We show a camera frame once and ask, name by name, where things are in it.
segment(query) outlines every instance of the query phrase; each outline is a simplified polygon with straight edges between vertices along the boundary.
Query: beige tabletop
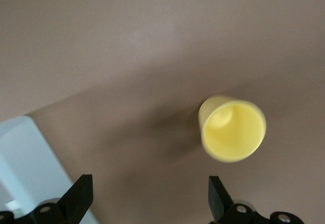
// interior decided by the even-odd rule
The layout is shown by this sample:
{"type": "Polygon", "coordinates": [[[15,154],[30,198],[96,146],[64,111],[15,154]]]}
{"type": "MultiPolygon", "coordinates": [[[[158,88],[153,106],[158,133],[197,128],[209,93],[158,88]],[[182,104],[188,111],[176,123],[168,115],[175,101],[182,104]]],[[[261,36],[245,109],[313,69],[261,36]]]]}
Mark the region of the beige tabletop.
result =
{"type": "Polygon", "coordinates": [[[325,0],[0,0],[0,121],[30,115],[99,222],[205,224],[208,176],[265,217],[325,219],[325,0]],[[233,164],[197,109],[257,104],[267,133],[233,164]]]}

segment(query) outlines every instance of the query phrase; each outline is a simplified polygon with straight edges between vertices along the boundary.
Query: plastic cup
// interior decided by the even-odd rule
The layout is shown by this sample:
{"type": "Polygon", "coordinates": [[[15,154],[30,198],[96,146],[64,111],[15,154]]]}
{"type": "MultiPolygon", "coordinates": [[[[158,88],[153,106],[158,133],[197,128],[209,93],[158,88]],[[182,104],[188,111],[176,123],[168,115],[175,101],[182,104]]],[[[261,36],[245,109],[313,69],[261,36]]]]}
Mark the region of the plastic cup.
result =
{"type": "Polygon", "coordinates": [[[228,163],[253,154],[266,132],[266,120],[259,107],[224,95],[203,102],[199,126],[205,151],[212,158],[228,163]]]}

